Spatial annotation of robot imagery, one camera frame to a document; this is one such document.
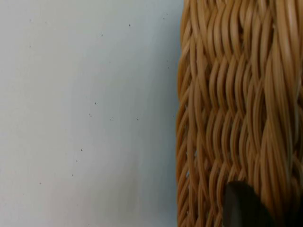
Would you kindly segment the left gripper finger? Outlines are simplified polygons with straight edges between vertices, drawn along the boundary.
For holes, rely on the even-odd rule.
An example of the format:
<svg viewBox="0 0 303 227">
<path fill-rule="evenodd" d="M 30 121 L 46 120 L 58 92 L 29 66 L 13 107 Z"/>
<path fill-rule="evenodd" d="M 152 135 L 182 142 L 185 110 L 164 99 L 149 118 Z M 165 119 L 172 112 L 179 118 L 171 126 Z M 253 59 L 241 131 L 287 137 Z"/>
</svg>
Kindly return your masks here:
<svg viewBox="0 0 303 227">
<path fill-rule="evenodd" d="M 276 223 L 251 186 L 232 181 L 226 185 L 223 226 L 275 227 Z"/>
</svg>

